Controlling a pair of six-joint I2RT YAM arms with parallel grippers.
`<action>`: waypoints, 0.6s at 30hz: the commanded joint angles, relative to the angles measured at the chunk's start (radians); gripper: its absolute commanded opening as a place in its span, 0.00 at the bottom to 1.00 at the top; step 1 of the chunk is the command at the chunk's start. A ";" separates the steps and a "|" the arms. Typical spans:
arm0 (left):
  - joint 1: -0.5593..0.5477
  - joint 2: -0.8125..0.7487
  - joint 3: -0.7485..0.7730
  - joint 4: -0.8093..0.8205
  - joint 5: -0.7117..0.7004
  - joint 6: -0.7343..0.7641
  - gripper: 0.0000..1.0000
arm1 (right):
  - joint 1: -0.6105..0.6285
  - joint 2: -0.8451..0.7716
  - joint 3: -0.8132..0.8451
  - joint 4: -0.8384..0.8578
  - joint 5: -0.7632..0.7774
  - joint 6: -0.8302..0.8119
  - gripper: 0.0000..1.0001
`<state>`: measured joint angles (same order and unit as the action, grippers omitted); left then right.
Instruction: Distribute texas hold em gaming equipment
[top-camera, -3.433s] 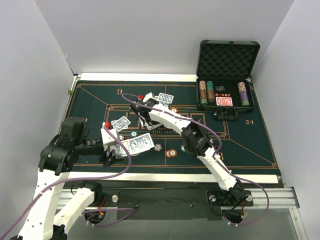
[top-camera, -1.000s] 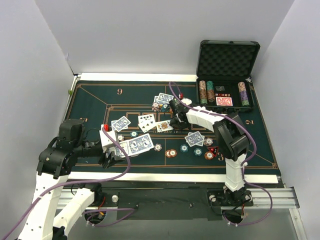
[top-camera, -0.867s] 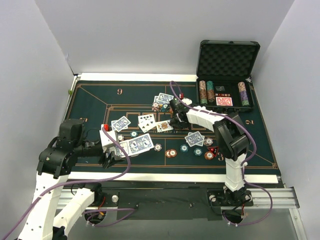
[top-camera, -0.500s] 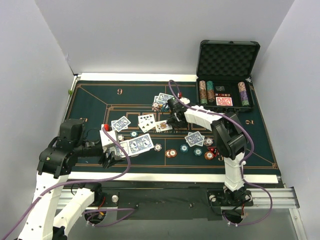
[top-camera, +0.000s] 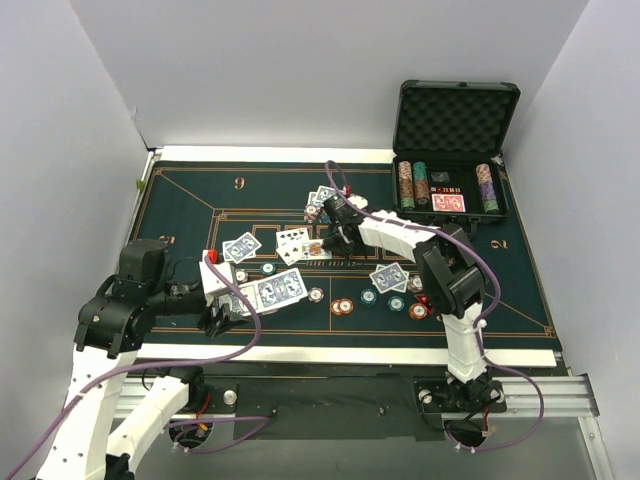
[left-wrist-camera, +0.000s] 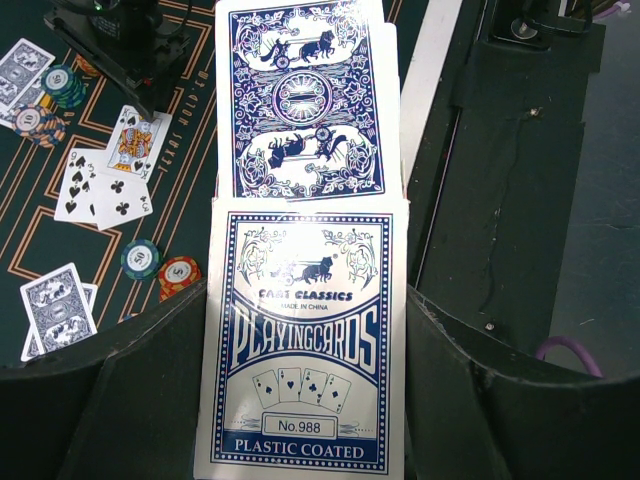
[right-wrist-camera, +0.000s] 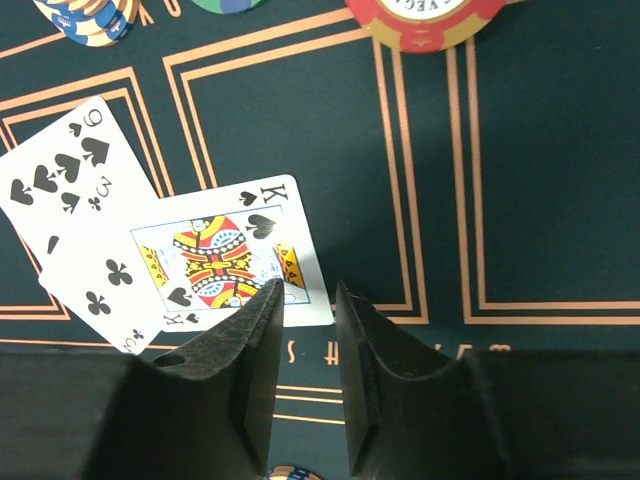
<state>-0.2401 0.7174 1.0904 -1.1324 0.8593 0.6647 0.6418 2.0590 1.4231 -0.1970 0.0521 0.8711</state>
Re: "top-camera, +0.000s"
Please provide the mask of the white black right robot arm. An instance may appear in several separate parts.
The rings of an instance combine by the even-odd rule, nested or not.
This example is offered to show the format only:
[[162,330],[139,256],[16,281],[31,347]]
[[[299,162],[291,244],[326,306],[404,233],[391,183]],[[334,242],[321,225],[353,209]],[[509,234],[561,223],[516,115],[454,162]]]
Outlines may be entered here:
[[323,203],[330,219],[323,248],[341,255],[378,248],[412,262],[428,304],[441,319],[448,350],[449,402],[468,409],[483,395],[488,378],[482,315],[487,275],[466,233],[458,226],[426,227],[403,220],[394,212],[371,212],[357,195],[334,194]]

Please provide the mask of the three of clubs card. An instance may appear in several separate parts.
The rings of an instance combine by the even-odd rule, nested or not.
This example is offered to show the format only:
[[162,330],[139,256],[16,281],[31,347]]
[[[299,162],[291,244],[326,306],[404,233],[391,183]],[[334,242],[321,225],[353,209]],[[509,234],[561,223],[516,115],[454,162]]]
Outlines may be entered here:
[[276,252],[287,266],[291,266],[309,258],[308,247],[308,241],[289,242],[278,247]]

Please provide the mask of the red five chip stack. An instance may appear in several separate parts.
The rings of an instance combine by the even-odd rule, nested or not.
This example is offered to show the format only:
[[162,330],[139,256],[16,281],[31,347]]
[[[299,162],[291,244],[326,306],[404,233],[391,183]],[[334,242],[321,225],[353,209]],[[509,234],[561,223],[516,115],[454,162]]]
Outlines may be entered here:
[[354,310],[354,303],[348,298],[334,300],[331,303],[331,311],[334,315],[349,315]]

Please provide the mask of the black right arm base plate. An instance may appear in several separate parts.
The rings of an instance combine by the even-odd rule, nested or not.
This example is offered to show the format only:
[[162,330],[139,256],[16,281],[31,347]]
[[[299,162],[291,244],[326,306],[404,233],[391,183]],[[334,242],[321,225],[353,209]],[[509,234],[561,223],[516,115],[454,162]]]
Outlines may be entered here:
[[504,413],[506,395],[497,380],[459,380],[427,378],[413,383],[416,404],[425,413]]

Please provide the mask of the blue card seat five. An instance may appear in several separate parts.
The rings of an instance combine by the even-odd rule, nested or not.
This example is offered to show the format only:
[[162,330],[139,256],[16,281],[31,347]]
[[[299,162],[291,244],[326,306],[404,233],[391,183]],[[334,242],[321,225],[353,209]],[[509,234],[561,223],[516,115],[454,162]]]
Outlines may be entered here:
[[237,239],[222,243],[224,259],[235,264],[241,263],[247,258],[253,258],[261,247],[261,242],[250,232],[245,232]]

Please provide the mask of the blue backed card deck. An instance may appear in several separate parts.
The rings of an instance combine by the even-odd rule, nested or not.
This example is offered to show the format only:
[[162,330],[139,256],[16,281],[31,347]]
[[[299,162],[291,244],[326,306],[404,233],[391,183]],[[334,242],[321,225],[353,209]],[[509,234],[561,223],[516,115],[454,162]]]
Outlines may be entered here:
[[240,292],[259,314],[279,310],[308,296],[298,268],[249,282],[240,288]]

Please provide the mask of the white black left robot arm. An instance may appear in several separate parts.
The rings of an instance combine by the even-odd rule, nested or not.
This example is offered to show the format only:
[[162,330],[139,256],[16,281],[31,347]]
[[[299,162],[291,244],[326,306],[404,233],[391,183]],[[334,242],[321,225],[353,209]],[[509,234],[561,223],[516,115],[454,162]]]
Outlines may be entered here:
[[[198,261],[193,283],[172,280],[171,255],[161,240],[138,239],[120,252],[117,270],[78,314],[72,373],[65,404],[42,438],[52,442],[40,479],[132,479],[156,437],[181,412],[202,414],[211,403],[203,369],[193,360],[143,365],[137,357],[160,316],[199,314],[214,336],[227,331],[228,309],[210,304],[237,288],[233,265],[213,251]],[[143,400],[117,428],[111,427],[126,376],[155,371]]]

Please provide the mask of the green fifty chips seat four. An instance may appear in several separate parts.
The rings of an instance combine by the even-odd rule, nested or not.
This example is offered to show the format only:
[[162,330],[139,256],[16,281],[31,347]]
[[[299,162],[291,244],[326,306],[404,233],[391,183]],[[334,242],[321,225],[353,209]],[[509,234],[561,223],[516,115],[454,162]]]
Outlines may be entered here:
[[276,272],[276,266],[272,262],[264,262],[260,266],[260,271],[262,275],[270,276]]

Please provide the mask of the blue card seat three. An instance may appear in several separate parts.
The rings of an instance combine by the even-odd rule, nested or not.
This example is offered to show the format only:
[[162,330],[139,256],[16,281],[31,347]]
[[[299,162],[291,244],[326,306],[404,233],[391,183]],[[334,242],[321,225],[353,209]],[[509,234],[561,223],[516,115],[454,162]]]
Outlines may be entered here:
[[376,270],[369,274],[369,278],[375,289],[384,294],[390,291],[404,293],[407,290],[409,273],[394,262],[388,265],[378,265]]

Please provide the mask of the blue card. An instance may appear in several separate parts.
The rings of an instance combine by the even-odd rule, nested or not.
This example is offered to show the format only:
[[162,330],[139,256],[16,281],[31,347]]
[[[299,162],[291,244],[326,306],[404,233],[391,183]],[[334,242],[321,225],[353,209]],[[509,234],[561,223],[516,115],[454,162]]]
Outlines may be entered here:
[[315,207],[321,208],[323,205],[323,202],[321,200],[317,199],[317,193],[316,192],[310,192],[309,196],[308,196],[308,205],[313,205]]
[[327,199],[331,198],[335,194],[335,189],[327,186],[319,186],[314,197],[314,202],[323,204]]

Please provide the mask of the red five chips seat three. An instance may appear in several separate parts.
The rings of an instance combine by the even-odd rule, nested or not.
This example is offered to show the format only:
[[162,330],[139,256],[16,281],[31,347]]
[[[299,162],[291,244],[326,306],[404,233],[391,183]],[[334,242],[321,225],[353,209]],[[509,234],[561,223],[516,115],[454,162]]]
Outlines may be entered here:
[[421,303],[414,303],[409,307],[409,316],[414,320],[422,320],[429,314],[427,308]]

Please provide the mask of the nine of spades card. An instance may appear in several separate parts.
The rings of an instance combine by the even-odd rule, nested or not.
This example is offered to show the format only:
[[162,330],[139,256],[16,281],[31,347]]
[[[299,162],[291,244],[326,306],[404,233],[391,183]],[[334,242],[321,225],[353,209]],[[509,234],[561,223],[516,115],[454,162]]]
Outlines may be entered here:
[[277,246],[281,247],[291,242],[300,242],[309,239],[309,229],[306,227],[285,229],[276,233]]

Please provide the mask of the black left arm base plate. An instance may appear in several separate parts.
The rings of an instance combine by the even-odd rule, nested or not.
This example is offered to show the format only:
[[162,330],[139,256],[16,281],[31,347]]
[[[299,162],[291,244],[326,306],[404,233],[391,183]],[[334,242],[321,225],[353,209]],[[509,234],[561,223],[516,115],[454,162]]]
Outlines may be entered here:
[[227,378],[200,377],[189,383],[187,403],[178,413],[200,416],[235,413],[238,388],[237,382]]

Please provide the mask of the blue playing card box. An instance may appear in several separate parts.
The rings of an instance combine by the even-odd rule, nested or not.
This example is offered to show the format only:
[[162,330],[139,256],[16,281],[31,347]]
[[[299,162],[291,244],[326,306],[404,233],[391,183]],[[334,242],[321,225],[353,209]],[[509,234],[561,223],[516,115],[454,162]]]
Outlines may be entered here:
[[231,312],[239,314],[242,317],[250,316],[248,307],[233,293],[227,293],[219,296],[217,298],[217,304],[219,307],[227,305]]

